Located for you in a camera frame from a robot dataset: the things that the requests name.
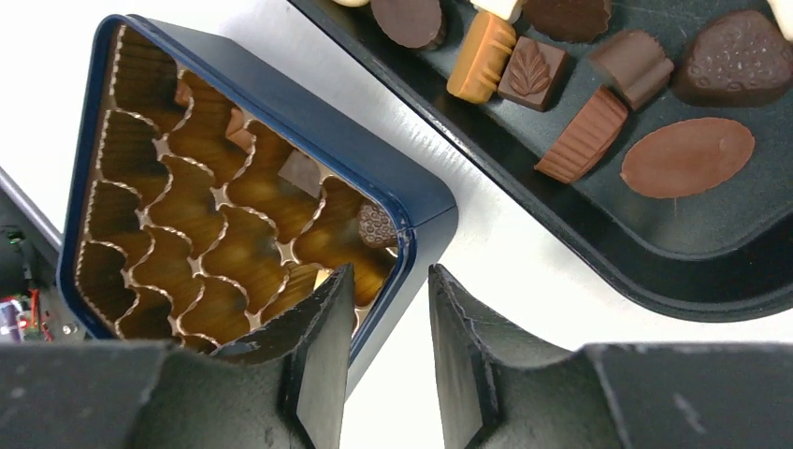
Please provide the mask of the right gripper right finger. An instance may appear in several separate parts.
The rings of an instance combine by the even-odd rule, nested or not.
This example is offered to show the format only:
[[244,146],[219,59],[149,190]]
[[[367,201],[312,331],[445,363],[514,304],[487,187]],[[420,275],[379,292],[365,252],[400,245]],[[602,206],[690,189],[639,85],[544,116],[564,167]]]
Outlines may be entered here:
[[595,343],[562,349],[428,270],[448,448],[788,448],[792,348]]

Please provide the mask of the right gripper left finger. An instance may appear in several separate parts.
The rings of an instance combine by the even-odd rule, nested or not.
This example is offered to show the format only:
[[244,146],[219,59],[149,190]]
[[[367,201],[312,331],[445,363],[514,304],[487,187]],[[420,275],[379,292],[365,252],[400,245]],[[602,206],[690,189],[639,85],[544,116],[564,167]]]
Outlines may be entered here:
[[164,340],[1,347],[5,448],[335,448],[353,267],[203,355]]

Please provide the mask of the blue chocolate box with insert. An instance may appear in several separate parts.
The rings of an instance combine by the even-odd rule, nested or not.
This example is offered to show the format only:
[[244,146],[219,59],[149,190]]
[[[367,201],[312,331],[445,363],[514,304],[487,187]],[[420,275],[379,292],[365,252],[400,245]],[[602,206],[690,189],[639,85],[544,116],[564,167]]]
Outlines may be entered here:
[[443,181],[233,40],[98,25],[56,275],[91,336],[209,352],[348,264],[354,389],[457,221]]

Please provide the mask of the black chocolate tray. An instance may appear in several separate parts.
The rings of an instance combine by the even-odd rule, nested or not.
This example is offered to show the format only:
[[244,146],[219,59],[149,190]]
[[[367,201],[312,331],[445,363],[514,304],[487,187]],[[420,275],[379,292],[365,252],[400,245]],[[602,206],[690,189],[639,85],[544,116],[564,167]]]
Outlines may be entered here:
[[[480,171],[621,294],[696,322],[754,319],[792,305],[792,98],[761,108],[698,108],[665,92],[632,113],[603,159],[581,180],[535,169],[601,84],[592,46],[567,43],[570,62],[552,106],[537,112],[493,97],[473,105],[446,83],[475,11],[446,1],[447,35],[429,51],[392,41],[369,7],[299,1],[296,8],[408,104]],[[695,196],[653,199],[621,179],[630,147],[681,120],[722,117],[746,125],[756,148],[731,179]]]

